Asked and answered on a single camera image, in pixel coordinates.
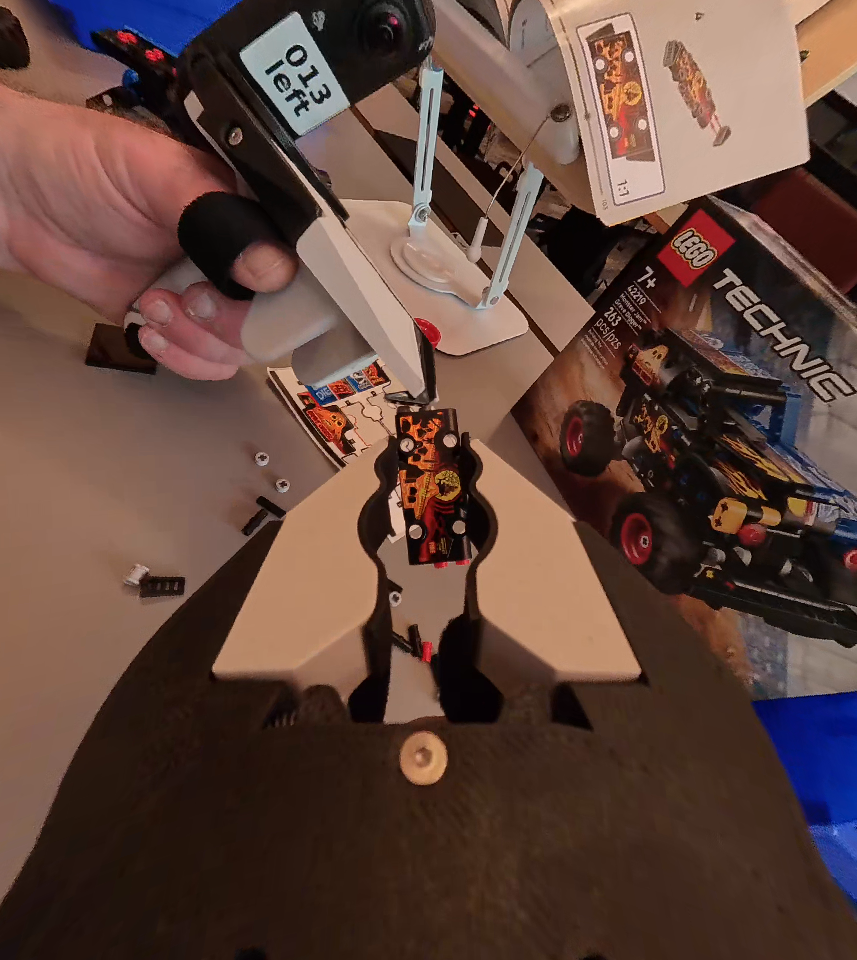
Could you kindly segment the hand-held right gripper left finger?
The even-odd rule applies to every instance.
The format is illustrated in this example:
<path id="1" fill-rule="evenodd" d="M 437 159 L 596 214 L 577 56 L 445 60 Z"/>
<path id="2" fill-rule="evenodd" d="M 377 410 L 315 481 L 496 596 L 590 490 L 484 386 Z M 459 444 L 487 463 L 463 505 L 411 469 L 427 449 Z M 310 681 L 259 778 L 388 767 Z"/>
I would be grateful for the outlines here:
<path id="1" fill-rule="evenodd" d="M 213 664 L 221 681 L 328 687 L 355 722 L 385 721 L 393 649 L 387 570 L 398 442 L 383 440 L 291 510 Z"/>

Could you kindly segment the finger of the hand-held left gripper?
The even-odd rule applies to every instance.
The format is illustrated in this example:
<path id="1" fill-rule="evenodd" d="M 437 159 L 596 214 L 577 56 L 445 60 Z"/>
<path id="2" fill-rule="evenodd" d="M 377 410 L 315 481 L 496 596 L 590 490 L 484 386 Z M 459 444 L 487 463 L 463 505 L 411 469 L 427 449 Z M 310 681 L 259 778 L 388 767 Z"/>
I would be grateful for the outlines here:
<path id="1" fill-rule="evenodd" d="M 435 348 L 421 327 L 416 327 L 416 333 L 418 334 L 419 338 L 422 374 L 425 387 L 422 393 L 417 396 L 415 403 L 418 406 L 432 406 L 438 402 Z"/>
<path id="2" fill-rule="evenodd" d="M 431 398 L 431 345 L 337 216 L 316 219 L 296 244 L 302 263 L 412 400 Z"/>

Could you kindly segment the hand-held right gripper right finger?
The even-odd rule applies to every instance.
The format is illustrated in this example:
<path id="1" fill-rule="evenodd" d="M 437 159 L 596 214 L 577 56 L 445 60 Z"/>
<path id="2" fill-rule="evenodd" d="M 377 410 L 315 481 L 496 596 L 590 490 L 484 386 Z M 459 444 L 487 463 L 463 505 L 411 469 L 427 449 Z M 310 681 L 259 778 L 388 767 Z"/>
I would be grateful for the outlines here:
<path id="1" fill-rule="evenodd" d="M 490 724 L 530 691 L 638 682 L 579 524 L 482 441 L 463 438 L 461 453 L 477 554 L 437 655 L 446 720 Z"/>

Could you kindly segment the flame printed black toy panel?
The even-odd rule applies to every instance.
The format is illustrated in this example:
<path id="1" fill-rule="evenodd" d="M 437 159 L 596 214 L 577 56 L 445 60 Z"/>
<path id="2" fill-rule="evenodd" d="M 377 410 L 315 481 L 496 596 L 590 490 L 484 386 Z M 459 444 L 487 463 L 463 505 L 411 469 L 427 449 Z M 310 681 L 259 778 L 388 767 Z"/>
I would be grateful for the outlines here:
<path id="1" fill-rule="evenodd" d="M 398 486 L 409 563 L 468 567 L 469 496 L 453 409 L 403 409 L 396 417 Z"/>

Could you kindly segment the person's left hand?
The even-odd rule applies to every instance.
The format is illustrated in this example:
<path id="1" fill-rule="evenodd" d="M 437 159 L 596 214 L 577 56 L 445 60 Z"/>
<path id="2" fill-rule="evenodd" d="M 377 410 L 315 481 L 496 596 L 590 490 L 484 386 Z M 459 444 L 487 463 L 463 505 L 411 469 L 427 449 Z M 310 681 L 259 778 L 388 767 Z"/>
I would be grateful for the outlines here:
<path id="1" fill-rule="evenodd" d="M 247 304 L 207 281 L 182 294 L 155 288 L 183 258 L 183 211 L 211 193 L 236 194 L 215 157 L 0 83 L 0 270 L 32 276 L 119 325 L 139 304 L 147 354 L 200 381 L 255 363 L 243 348 Z"/>

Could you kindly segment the toy sticker sheet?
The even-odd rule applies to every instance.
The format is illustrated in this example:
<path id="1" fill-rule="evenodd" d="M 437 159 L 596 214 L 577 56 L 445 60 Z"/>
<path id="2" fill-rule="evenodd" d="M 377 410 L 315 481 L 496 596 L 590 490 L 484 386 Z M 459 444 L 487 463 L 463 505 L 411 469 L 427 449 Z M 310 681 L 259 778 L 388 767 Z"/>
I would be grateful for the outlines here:
<path id="1" fill-rule="evenodd" d="M 396 436 L 397 414 L 410 404 L 395 404 L 389 395 L 402 389 L 375 357 L 367 366 L 324 385 L 309 387 L 290 366 L 269 366 L 268 384 L 309 438 L 339 470 L 380 453 Z"/>

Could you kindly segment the monster truck toy box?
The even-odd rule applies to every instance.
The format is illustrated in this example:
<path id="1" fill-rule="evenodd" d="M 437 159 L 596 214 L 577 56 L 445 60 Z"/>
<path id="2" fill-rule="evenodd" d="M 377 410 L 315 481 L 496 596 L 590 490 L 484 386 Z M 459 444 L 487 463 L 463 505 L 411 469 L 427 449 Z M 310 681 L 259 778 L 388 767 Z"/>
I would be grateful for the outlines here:
<path id="1" fill-rule="evenodd" d="M 857 691 L 857 306 L 771 227 L 691 203 L 515 417 L 758 695 Z"/>

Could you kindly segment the black toy truck model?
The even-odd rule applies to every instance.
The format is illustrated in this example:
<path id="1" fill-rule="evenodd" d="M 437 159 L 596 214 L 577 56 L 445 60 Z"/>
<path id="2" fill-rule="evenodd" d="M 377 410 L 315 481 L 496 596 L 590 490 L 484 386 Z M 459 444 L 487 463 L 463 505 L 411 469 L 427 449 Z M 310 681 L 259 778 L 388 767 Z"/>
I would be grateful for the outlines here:
<path id="1" fill-rule="evenodd" d="M 133 30 L 98 30 L 90 34 L 97 52 L 124 67 L 121 85 L 86 100 L 90 110 L 136 118 L 154 117 L 174 128 L 178 107 L 177 59 Z"/>

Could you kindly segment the black square toy plate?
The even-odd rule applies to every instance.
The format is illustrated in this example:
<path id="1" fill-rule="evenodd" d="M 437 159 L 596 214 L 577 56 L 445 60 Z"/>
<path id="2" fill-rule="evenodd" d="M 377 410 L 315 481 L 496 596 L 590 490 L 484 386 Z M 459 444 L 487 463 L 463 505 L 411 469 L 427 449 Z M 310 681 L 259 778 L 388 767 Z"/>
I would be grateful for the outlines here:
<path id="1" fill-rule="evenodd" d="M 133 322 L 124 327 L 106 322 L 95 325 L 86 352 L 86 366 L 121 373 L 155 376 L 157 361 L 140 341 L 142 326 Z"/>

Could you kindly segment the instruction booklet page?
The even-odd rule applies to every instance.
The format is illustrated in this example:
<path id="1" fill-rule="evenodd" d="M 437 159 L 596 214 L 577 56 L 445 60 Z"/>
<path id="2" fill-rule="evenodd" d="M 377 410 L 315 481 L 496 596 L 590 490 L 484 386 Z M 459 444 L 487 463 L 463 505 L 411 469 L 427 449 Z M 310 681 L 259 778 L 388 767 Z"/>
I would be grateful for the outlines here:
<path id="1" fill-rule="evenodd" d="M 544 2 L 596 216 L 613 226 L 809 158 L 785 2 Z"/>

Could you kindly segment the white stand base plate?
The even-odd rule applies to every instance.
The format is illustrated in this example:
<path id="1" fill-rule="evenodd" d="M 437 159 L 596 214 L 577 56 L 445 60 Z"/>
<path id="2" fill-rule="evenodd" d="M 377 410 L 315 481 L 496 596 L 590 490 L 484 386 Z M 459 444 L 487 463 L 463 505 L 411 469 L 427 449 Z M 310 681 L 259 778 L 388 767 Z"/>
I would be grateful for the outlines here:
<path id="1" fill-rule="evenodd" d="M 473 354 L 523 336 L 529 322 L 508 296 L 544 174 L 555 166 L 584 171 L 576 95 L 543 2 L 479 2 L 499 21 L 494 34 L 468 2 L 435 2 L 436 41 L 421 67 L 418 139 L 410 203 L 349 199 L 352 237 L 402 305 L 440 336 L 451 356 Z M 523 169 L 511 219 L 487 276 L 479 266 L 492 199 L 463 251 L 433 221 L 433 177 L 443 82 L 449 75 L 505 135 L 514 131 Z"/>

